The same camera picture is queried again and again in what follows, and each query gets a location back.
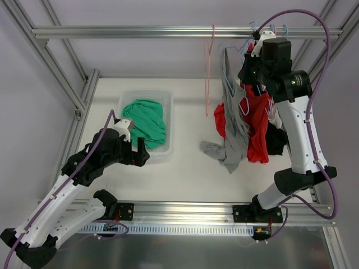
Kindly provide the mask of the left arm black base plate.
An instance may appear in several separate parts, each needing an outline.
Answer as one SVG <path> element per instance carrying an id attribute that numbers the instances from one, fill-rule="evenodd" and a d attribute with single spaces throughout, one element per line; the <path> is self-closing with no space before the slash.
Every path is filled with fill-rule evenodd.
<path id="1" fill-rule="evenodd" d="M 115 220 L 117 221 L 132 221 L 134 218 L 134 207 L 133 203 L 120 202 L 117 203 L 115 210 Z"/>

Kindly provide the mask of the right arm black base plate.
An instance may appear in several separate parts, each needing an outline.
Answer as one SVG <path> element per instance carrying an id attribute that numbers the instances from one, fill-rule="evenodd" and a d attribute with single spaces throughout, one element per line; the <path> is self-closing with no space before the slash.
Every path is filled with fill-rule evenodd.
<path id="1" fill-rule="evenodd" d="M 235 223 L 269 223 L 275 224 L 283 222 L 283 215 L 279 207 L 263 210 L 252 204 L 233 205 L 233 221 Z"/>

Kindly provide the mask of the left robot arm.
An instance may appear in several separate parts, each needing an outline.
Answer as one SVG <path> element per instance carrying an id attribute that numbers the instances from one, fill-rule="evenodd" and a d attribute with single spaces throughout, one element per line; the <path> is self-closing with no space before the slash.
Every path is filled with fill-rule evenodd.
<path id="1" fill-rule="evenodd" d="M 125 134 L 115 129 L 101 129 L 78 153 L 70 156 L 51 191 L 30 217 L 17 228 L 6 228 L 1 240 L 30 268 L 43 268 L 60 246 L 85 225 L 96 221 L 122 218 L 118 199 L 105 189 L 96 191 L 82 208 L 63 217 L 74 199 L 113 164 L 142 167 L 149 159 L 142 137 L 137 150 Z"/>

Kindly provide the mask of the green tank top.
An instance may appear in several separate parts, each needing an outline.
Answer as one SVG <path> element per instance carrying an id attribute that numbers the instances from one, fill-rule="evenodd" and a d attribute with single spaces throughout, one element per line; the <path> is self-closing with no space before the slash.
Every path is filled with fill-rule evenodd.
<path id="1" fill-rule="evenodd" d="M 132 144 L 137 147 L 137 138 L 143 137 L 147 149 L 155 149 L 165 144 L 166 125 L 163 120 L 163 107 L 150 99 L 136 99 L 125 106 L 121 116 L 134 122 L 131 130 Z"/>

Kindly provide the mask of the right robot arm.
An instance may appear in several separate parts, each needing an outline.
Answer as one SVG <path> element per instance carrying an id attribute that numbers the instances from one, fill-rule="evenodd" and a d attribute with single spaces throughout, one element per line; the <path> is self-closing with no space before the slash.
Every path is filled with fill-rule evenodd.
<path id="1" fill-rule="evenodd" d="M 285 38 L 260 39 L 245 54 L 238 74 L 245 85 L 264 85 L 273 98 L 288 137 L 291 167 L 274 174 L 274 183 L 254 196 L 248 213 L 255 221 L 268 220 L 278 206 L 298 192 L 337 176 L 319 151 L 312 116 L 314 95 L 308 74 L 293 71 L 291 42 Z"/>

